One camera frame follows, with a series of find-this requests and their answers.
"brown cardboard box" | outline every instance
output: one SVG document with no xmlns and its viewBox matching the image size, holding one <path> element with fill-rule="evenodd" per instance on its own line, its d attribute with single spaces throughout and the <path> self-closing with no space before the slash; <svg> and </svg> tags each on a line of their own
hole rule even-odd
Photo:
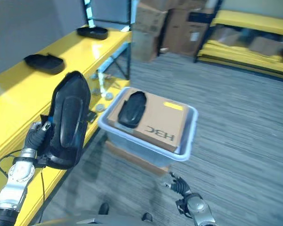
<svg viewBox="0 0 283 226">
<path fill-rule="evenodd" d="M 133 31 L 132 58 L 149 62 L 157 56 L 158 38 L 148 33 Z"/>
<path fill-rule="evenodd" d="M 166 11 L 175 8 L 179 0 L 141 0 L 141 3 L 148 5 L 160 11 Z"/>
<path fill-rule="evenodd" d="M 185 22 L 183 36 L 178 45 L 178 53 L 194 56 L 209 24 Z"/>
<path fill-rule="evenodd" d="M 157 37 L 164 24 L 166 14 L 167 11 L 160 11 L 143 3 L 139 3 L 133 28 Z"/>
<path fill-rule="evenodd" d="M 187 22 L 189 11 L 172 10 L 168 21 L 163 48 L 169 48 L 171 52 L 193 56 L 204 36 L 208 24 Z"/>
<path fill-rule="evenodd" d="M 249 46 L 249 50 L 261 53 L 266 56 L 278 55 L 282 48 L 282 42 L 267 39 L 262 36 L 256 37 Z"/>
<path fill-rule="evenodd" d="M 119 148 L 117 146 L 115 146 L 113 143 L 111 143 L 110 141 L 106 141 L 106 146 L 107 148 L 115 155 L 126 159 L 129 162 L 132 162 L 140 167 L 142 167 L 143 169 L 150 171 L 158 176 L 163 176 L 166 173 L 168 173 L 169 167 L 168 166 L 164 166 L 164 167 L 157 167 L 155 165 L 153 165 L 152 163 L 132 154 L 129 153 L 127 151 L 125 151 L 122 148 Z"/>
<path fill-rule="evenodd" d="M 187 105 L 145 92 L 147 103 L 141 121 L 136 128 L 127 128 L 117 122 L 118 114 L 124 101 L 128 100 L 130 95 L 136 91 L 140 90 L 135 88 L 127 90 L 119 104 L 109 114 L 108 124 L 153 145 L 174 152 L 181 141 L 188 112 Z"/>
<path fill-rule="evenodd" d="M 283 43 L 272 39 L 266 39 L 263 54 L 266 56 L 278 55 L 283 48 Z"/>
<path fill-rule="evenodd" d="M 239 39 L 241 33 L 233 28 L 219 26 L 212 35 L 213 40 L 221 42 L 227 46 L 233 46 Z"/>
<path fill-rule="evenodd" d="M 217 2 L 217 0 L 179 0 L 175 9 L 211 14 Z"/>
</svg>

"gray wall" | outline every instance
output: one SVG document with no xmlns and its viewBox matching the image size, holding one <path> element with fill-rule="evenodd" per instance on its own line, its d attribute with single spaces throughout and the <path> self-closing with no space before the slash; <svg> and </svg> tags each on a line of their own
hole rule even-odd
<svg viewBox="0 0 283 226">
<path fill-rule="evenodd" d="M 0 73 L 83 24 L 81 0 L 0 0 Z"/>
<path fill-rule="evenodd" d="M 222 9 L 283 18 L 283 0 L 224 0 Z"/>
</svg>

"yellow shelf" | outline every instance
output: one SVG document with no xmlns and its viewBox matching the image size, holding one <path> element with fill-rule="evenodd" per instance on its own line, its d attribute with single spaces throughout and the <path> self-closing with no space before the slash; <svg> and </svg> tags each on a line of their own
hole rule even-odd
<svg viewBox="0 0 283 226">
<path fill-rule="evenodd" d="M 15 150 L 33 121 L 47 113 L 54 88 L 68 72 L 80 71 L 87 78 L 125 41 L 130 32 L 110 30 L 108 38 L 96 40 L 72 32 L 39 53 L 51 53 L 66 63 L 57 75 L 35 71 L 23 61 L 0 74 L 0 157 Z"/>
<path fill-rule="evenodd" d="M 120 92 L 120 90 L 125 86 L 129 86 L 129 81 L 113 78 L 110 81 L 110 87 L 108 89 L 108 92 L 113 93 L 115 97 Z M 104 104 L 105 107 L 108 107 L 110 103 L 111 101 L 107 101 L 105 100 L 105 98 L 101 98 L 99 96 L 97 98 L 94 98 L 92 96 L 92 102 L 89 108 L 95 111 L 95 106 L 97 104 Z M 98 128 L 97 123 L 100 115 L 101 113 L 98 114 L 98 117 L 92 124 L 88 124 L 84 145 L 88 142 L 90 137 Z M 62 176 L 65 173 L 66 170 L 52 169 L 49 167 L 43 169 L 46 198 L 49 196 L 49 194 L 52 192 L 58 181 L 62 178 Z M 35 214 L 37 213 L 37 211 L 39 210 L 39 208 L 42 206 L 42 204 L 43 204 L 43 193 L 42 193 L 41 175 L 40 173 L 36 173 L 34 179 L 28 186 L 27 196 L 22 206 L 22 209 L 18 215 L 15 226 L 28 225 L 35 216 Z"/>
<path fill-rule="evenodd" d="M 279 71 L 280 73 L 283 72 L 283 63 L 276 62 L 276 63 L 271 63 L 271 62 L 265 62 L 257 59 L 253 59 L 247 56 L 242 56 L 239 54 L 235 54 L 233 52 L 228 52 L 226 49 L 210 49 L 210 48 L 204 48 L 200 51 L 199 56 L 212 56 L 212 57 L 218 57 L 222 59 L 227 59 L 231 61 L 236 61 L 236 62 L 241 62 L 249 65 L 255 65 L 275 71 Z"/>
<path fill-rule="evenodd" d="M 250 13 L 220 10 L 211 25 L 216 24 L 245 27 L 283 35 L 283 19 Z"/>
<path fill-rule="evenodd" d="M 272 75 L 272 76 L 279 77 L 279 78 L 283 79 L 283 75 L 282 74 L 274 73 L 274 72 L 270 72 L 270 71 L 265 71 L 265 70 L 254 68 L 254 67 L 249 67 L 249 66 L 235 64 L 235 63 L 230 63 L 230 62 L 226 62 L 226 61 L 218 60 L 218 59 L 210 59 L 210 58 L 207 58 L 205 56 L 200 56 L 198 59 L 200 61 L 216 63 L 216 64 L 232 66 L 232 67 L 238 67 L 238 68 L 241 68 L 241 69 L 250 70 L 250 71 L 254 71 L 254 72 L 258 72 L 258 73 L 264 73 L 264 74 Z"/>
<path fill-rule="evenodd" d="M 242 56 L 251 57 L 257 60 L 262 60 L 266 62 L 281 62 L 283 58 L 281 56 L 266 56 L 258 52 L 249 50 L 246 47 L 239 46 L 227 46 L 215 40 L 208 40 L 206 44 L 203 45 L 203 49 L 216 49 L 221 51 L 227 51 L 234 54 L 240 54 Z"/>
</svg>

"plastic bin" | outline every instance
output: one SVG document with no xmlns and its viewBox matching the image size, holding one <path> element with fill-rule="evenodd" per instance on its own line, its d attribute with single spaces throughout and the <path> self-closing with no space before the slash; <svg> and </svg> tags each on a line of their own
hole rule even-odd
<svg viewBox="0 0 283 226">
<path fill-rule="evenodd" d="M 191 155 L 192 142 L 196 132 L 197 110 L 189 106 L 180 145 L 173 153 L 108 125 L 108 115 L 129 88 L 123 88 L 99 118 L 99 127 L 107 132 L 109 140 L 115 146 L 123 148 L 158 167 L 168 166 L 174 161 L 187 161 Z"/>
</svg>

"wire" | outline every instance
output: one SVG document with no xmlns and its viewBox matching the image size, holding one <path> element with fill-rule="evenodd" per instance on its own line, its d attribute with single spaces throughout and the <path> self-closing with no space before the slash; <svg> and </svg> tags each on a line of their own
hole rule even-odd
<svg viewBox="0 0 283 226">
<path fill-rule="evenodd" d="M 0 158 L 0 162 L 1 162 L 3 159 L 5 159 L 5 158 L 10 157 L 13 153 L 19 152 L 19 151 L 21 151 L 21 150 L 16 150 L 16 151 L 13 151 L 13 152 L 11 152 L 11 153 L 9 153 L 9 154 L 4 155 L 2 158 Z M 8 178 L 7 172 L 5 172 L 5 171 L 1 168 L 1 166 L 0 166 L 0 172 L 2 172 L 2 173 L 4 174 L 4 176 L 5 176 L 6 178 Z"/>
<path fill-rule="evenodd" d="M 43 217 L 43 212 L 44 212 L 44 204 L 45 204 L 45 186 L 44 186 L 44 178 L 43 178 L 43 169 L 41 170 L 41 179 L 42 179 L 42 187 L 43 187 L 43 205 L 42 205 L 42 210 L 40 213 L 40 219 L 39 219 L 39 223 L 41 223 L 42 221 L 42 217 Z"/>
</svg>

